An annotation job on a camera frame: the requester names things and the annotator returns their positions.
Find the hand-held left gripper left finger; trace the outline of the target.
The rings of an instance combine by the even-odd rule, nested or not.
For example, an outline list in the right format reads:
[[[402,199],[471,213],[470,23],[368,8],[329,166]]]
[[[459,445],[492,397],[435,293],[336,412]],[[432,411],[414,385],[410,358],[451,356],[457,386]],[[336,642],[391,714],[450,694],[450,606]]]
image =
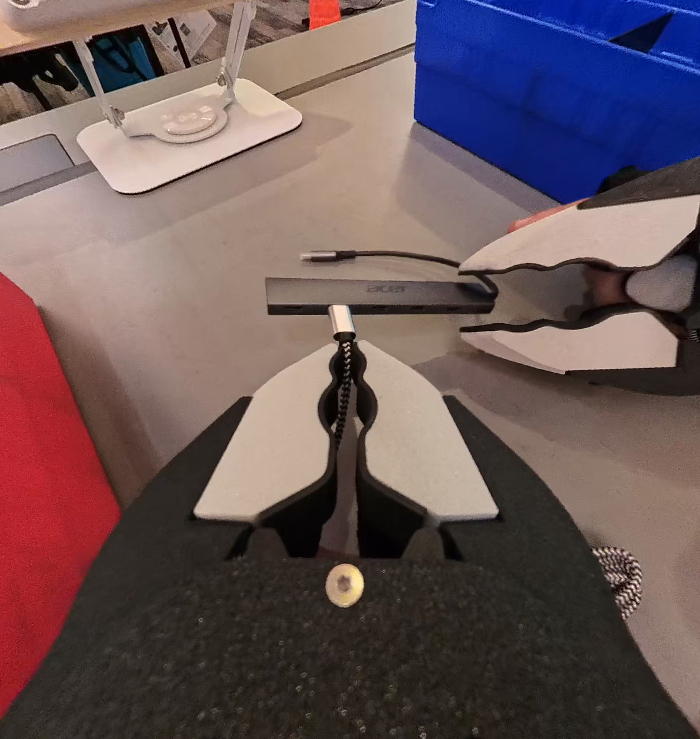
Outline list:
[[[337,501],[336,344],[255,391],[193,516],[274,529],[290,557],[314,558]]]

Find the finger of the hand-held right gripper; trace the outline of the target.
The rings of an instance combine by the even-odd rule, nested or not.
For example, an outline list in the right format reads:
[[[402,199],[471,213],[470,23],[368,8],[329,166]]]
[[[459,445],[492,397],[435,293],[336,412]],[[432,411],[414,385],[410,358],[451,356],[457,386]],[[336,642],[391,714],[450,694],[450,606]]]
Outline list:
[[[488,355],[558,375],[672,368],[680,343],[663,319],[643,309],[586,321],[465,327],[459,333]]]
[[[577,207],[486,245],[459,267],[460,276],[583,267],[594,308],[688,308],[699,258],[681,255],[696,229],[700,194]]]

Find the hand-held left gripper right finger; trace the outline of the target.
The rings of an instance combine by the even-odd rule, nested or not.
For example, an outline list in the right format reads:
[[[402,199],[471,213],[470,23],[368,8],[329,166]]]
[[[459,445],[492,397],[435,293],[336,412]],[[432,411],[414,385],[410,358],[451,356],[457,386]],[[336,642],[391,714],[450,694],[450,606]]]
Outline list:
[[[422,528],[499,515],[450,408],[424,376],[359,341],[357,537],[364,558],[400,558]]]

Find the blue plastic bin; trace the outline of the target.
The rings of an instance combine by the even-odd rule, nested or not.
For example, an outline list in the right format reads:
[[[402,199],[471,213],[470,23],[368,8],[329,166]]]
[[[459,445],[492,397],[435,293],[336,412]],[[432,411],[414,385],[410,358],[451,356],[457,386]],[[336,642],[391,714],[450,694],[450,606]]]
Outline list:
[[[651,52],[610,43],[669,12]],[[416,122],[553,199],[700,156],[700,2],[418,2],[416,20]]]

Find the dark grey usb hub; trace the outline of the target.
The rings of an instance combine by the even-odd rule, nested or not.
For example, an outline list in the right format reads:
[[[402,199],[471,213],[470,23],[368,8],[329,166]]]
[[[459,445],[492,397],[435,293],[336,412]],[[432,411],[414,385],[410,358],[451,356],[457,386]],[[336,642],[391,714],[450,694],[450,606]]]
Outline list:
[[[329,315],[340,307],[357,316],[488,315],[499,289],[484,274],[473,277],[473,282],[420,282],[267,276],[266,308],[272,316]]]

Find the red plastic bin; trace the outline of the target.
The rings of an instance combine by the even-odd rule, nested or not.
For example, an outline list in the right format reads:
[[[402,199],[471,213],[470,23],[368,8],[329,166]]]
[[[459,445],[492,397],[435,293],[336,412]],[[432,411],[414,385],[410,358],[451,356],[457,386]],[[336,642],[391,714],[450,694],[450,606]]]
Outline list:
[[[0,719],[120,516],[40,311],[0,272]]]

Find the person's right hand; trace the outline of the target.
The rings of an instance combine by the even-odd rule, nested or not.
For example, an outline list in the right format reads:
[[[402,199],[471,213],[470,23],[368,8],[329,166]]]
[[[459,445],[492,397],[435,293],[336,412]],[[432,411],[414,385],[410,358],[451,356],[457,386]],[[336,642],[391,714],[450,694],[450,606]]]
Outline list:
[[[558,213],[560,213],[562,211],[566,211],[566,210],[568,210],[570,208],[577,207],[577,205],[580,205],[583,201],[585,201],[585,199],[579,199],[579,200],[576,200],[574,202],[570,202],[570,203],[567,203],[567,204],[555,206],[555,207],[552,207],[552,208],[549,208],[549,209],[546,209],[546,210],[537,212],[535,214],[532,214],[532,215],[530,215],[528,217],[524,217],[522,219],[517,219],[517,220],[513,221],[509,225],[509,227],[507,228],[507,234],[511,234],[512,232],[521,230],[524,227],[530,226],[533,223],[539,222],[539,221],[541,221],[543,219],[546,219],[547,217],[551,217],[551,216],[553,216],[555,214],[558,214]]]

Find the black divider of blue bin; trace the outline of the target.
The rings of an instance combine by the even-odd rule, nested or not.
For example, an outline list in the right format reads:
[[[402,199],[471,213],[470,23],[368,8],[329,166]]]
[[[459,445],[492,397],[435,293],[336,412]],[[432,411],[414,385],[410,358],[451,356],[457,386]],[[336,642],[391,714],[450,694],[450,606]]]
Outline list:
[[[610,43],[641,53],[649,53],[674,18],[675,12],[661,15],[650,22],[610,39]]]

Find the white tablet stand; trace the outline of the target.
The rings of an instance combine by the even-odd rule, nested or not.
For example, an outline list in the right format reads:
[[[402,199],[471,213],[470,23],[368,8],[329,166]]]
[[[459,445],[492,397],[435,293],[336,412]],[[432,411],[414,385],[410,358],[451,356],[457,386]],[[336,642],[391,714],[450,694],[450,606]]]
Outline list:
[[[303,116],[238,73],[256,2],[235,2],[216,82],[124,112],[108,100],[83,39],[74,47],[107,123],[77,143],[106,183],[143,194],[295,131]]]

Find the white printed sign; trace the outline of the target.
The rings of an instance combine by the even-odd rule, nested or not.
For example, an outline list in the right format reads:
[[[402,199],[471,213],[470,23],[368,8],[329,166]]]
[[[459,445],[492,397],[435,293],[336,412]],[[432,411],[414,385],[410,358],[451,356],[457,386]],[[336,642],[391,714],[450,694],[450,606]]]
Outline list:
[[[202,10],[175,17],[173,23],[178,30],[183,51],[192,63],[216,29],[216,20],[209,11]],[[168,20],[148,23],[145,28],[156,47],[169,54],[176,62],[183,61],[179,43]]]

